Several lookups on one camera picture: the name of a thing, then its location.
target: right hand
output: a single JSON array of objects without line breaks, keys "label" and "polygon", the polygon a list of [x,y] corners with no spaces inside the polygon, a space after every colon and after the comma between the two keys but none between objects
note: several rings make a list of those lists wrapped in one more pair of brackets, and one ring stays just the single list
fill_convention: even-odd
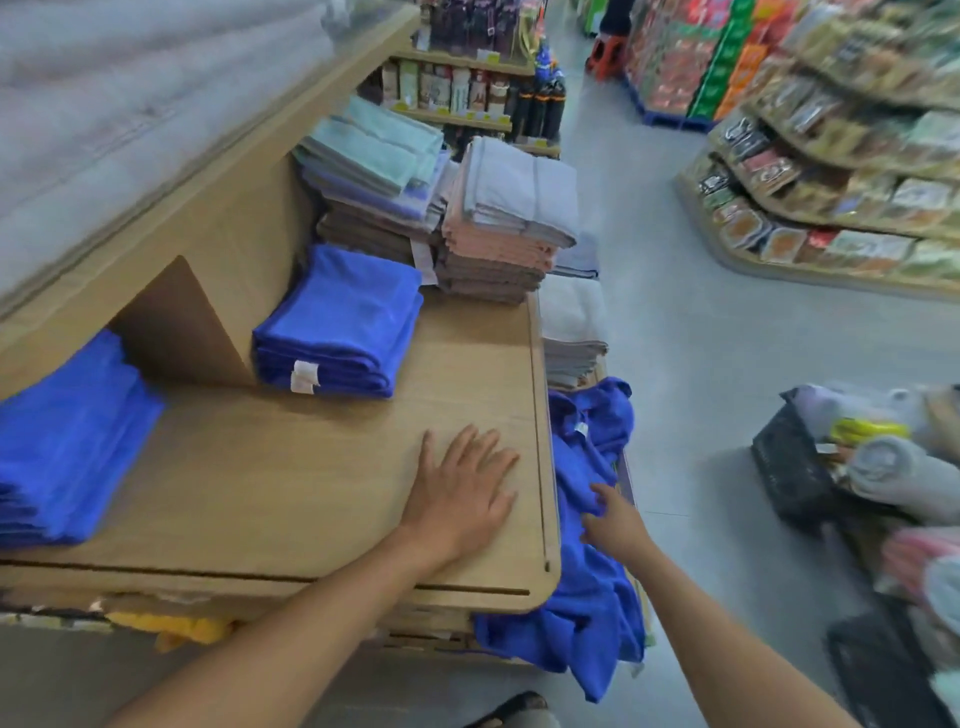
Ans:
[{"label": "right hand", "polygon": [[603,508],[603,516],[585,513],[581,517],[584,533],[580,541],[600,549],[623,564],[643,550],[654,545],[639,511],[617,493],[615,488],[602,483],[590,484]]}]

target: white label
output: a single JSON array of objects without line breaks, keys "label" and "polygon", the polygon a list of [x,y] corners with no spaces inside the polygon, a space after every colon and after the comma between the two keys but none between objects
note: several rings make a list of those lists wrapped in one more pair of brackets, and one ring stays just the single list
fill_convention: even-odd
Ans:
[{"label": "white label", "polygon": [[410,250],[414,254],[414,265],[420,271],[420,285],[437,285],[437,272],[433,269],[433,252],[430,246],[411,240]]},{"label": "white label", "polygon": [[317,365],[311,361],[300,361],[299,359],[295,361],[294,375],[306,379],[311,384],[320,384],[320,380],[317,379]]},{"label": "white label", "polygon": [[301,376],[290,374],[290,391],[295,392],[298,395],[312,395],[313,382],[311,382],[309,379],[304,379]]}]

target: pink towel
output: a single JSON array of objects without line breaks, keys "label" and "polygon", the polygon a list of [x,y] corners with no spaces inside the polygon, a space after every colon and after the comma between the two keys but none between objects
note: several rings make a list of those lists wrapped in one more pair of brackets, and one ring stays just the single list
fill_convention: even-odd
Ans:
[{"label": "pink towel", "polygon": [[544,273],[552,270],[556,246],[523,235],[481,230],[464,219],[464,185],[468,169],[469,150],[454,180],[444,218],[444,238],[450,251],[464,257],[497,260]]}]

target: wooden shelf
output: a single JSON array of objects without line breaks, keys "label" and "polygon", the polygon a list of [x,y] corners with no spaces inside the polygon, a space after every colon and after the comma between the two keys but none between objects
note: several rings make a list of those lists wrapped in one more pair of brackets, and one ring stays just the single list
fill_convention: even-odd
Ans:
[{"label": "wooden shelf", "polygon": [[778,119],[769,111],[760,109],[756,104],[753,104],[750,101],[746,101],[740,106],[748,114],[761,119],[767,126],[777,133],[777,136],[783,139],[783,141],[787,142],[794,149],[802,152],[806,157],[809,157],[815,161],[819,161],[821,164],[826,164],[831,167],[839,167],[841,169],[876,169],[884,172],[893,172],[905,177],[916,177],[921,180],[936,180],[940,182],[951,182],[954,184],[960,182],[960,179],[956,177],[938,174],[937,172],[930,171],[929,169],[917,169],[906,165],[898,166],[895,163],[889,164],[887,162],[877,162],[870,159],[844,157],[830,152],[818,151],[810,139],[791,131],[782,119]]},{"label": "wooden shelf", "polygon": [[[142,302],[157,323],[153,349],[171,341],[184,353],[169,374],[198,382],[253,382],[252,327],[286,292],[293,251],[308,237],[309,205],[287,153],[394,48],[409,43],[419,17],[415,6],[398,5],[343,43],[335,60],[211,154],[195,174],[6,312],[0,324],[0,399],[57,369],[173,266],[178,284],[167,290],[176,294],[185,281],[188,295]],[[144,343],[148,338],[142,332]]]},{"label": "wooden shelf", "polygon": [[811,71],[816,71],[821,76],[829,79],[834,84],[849,91],[865,96],[872,101],[881,104],[887,104],[894,107],[910,107],[912,109],[945,109],[948,111],[960,111],[960,101],[952,99],[932,100],[913,93],[889,93],[878,91],[865,85],[857,84],[853,80],[838,73],[836,70],[824,64],[823,59],[813,58],[808,53],[801,52],[796,54],[795,58]]},{"label": "wooden shelf", "polygon": [[914,228],[908,225],[898,225],[891,221],[870,222],[866,220],[853,220],[848,218],[836,218],[827,215],[817,215],[809,212],[792,210],[784,205],[780,200],[772,195],[764,195],[756,192],[750,180],[750,175],[743,169],[732,157],[730,147],[711,134],[708,137],[710,146],[727,163],[733,174],[736,176],[744,188],[750,193],[759,206],[767,212],[777,215],[784,220],[793,220],[807,225],[821,226],[825,228],[846,228],[848,230],[861,230],[873,232],[887,232],[893,235],[905,235],[907,237],[929,237],[936,240],[952,240],[960,242],[960,230],[957,228],[929,227]]},{"label": "wooden shelf", "polygon": [[483,111],[468,111],[467,115],[459,116],[449,111],[411,109],[403,102],[396,102],[385,106],[387,109],[402,113],[404,116],[409,116],[412,119],[417,119],[426,124],[454,124],[460,127],[490,129],[494,132],[509,132],[513,128],[509,116],[501,116],[499,119],[494,119]]},{"label": "wooden shelf", "polygon": [[441,63],[455,65],[461,68],[479,68],[494,73],[505,73],[508,76],[533,76],[536,67],[532,61],[524,59],[506,59],[501,61],[499,54],[490,54],[484,61],[467,56],[453,56],[444,51],[418,51],[416,48],[407,48],[393,54],[395,59],[405,61],[422,61],[425,63]]},{"label": "wooden shelf", "polygon": [[474,422],[520,452],[516,506],[489,550],[406,603],[534,609],[561,564],[539,316],[535,296],[428,296],[392,400],[165,387],[167,409],[97,535],[7,551],[0,585],[290,594],[397,523],[427,428],[445,447]]},{"label": "wooden shelf", "polygon": [[960,303],[960,283],[943,280],[926,281],[894,276],[870,276],[842,269],[818,268],[814,265],[768,263],[756,255],[732,250],[720,239],[719,230],[701,203],[695,183],[681,173],[674,179],[677,194],[689,216],[700,229],[707,249],[718,262],[746,276],[789,280],[796,283],[850,288],[857,291],[884,293],[907,298]]}]

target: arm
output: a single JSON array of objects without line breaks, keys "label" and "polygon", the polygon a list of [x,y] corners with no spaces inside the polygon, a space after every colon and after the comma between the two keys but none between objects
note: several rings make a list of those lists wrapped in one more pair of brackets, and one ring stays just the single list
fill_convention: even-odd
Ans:
[{"label": "arm", "polygon": [[480,550],[516,494],[518,455],[495,431],[461,432],[437,466],[427,432],[399,526],[371,551],[123,708],[108,728],[296,728],[353,650],[418,581]]},{"label": "arm", "polygon": [[606,485],[586,515],[585,543],[627,568],[650,597],[710,728],[857,728],[859,723],[734,621],[659,548],[634,506]]}]

